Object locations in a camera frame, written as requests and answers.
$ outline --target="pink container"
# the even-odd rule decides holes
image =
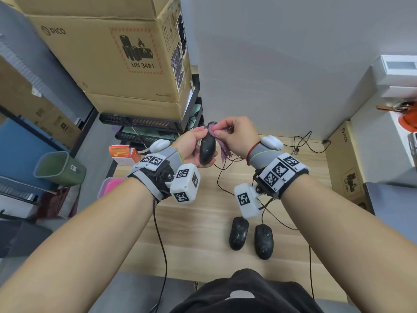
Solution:
[[[109,193],[111,190],[116,188],[119,184],[125,181],[125,178],[106,178],[101,184],[100,190],[98,191],[97,199],[100,199],[103,195]]]

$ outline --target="computer mouse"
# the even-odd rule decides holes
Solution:
[[[248,220],[245,220],[242,216],[233,219],[232,230],[229,236],[229,245],[233,250],[240,250],[245,245],[248,229]]]
[[[200,144],[200,163],[208,164],[214,157],[216,152],[216,139],[207,132],[206,137],[201,140]]]
[[[259,258],[267,260],[274,251],[274,237],[272,229],[265,224],[255,227],[255,251]]]

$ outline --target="human arm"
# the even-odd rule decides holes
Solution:
[[[217,131],[230,126],[232,134]],[[246,117],[225,119],[214,129],[242,157],[259,141]],[[281,200],[318,258],[362,312],[415,311],[416,245],[307,174],[295,179]]]
[[[172,147],[198,161],[197,128]],[[128,178],[42,243],[0,289],[2,312],[87,312],[110,283],[152,215],[154,197]]]

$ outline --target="wooden table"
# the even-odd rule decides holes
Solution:
[[[293,145],[292,138],[279,137],[286,145]],[[319,152],[323,145],[309,141],[312,149]],[[284,147],[291,153],[292,148]],[[305,145],[296,156],[310,168],[310,175],[331,187],[326,155],[316,154]],[[216,164],[223,167],[221,158]],[[125,177],[128,166],[118,166],[115,177]],[[197,199],[189,205],[179,205],[172,197],[162,201],[156,208],[156,220],[168,260],[168,277],[208,282],[217,278],[229,278],[235,271],[252,268],[265,279],[296,281],[311,293],[309,273],[309,245],[299,231],[282,226],[267,211],[264,223],[274,233],[274,253],[269,260],[261,260],[255,253],[253,237],[255,226],[261,218],[249,220],[246,243],[240,251],[229,247],[228,238],[233,218],[240,216],[235,197],[216,184],[220,170],[216,167],[200,169],[201,184]],[[220,185],[233,192],[241,183],[252,183],[254,169],[245,161],[235,162],[222,172]],[[266,203],[268,197],[261,196]],[[281,201],[273,201],[268,209],[285,225],[295,228]],[[316,298],[346,302],[346,293],[320,263],[314,252],[311,255],[312,279]],[[165,262],[156,234],[153,218],[145,227],[121,270],[148,275],[164,276]]]

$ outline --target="small orange and white box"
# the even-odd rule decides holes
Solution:
[[[133,166],[141,160],[136,148],[128,145],[112,145],[108,147],[110,156],[121,166]]]

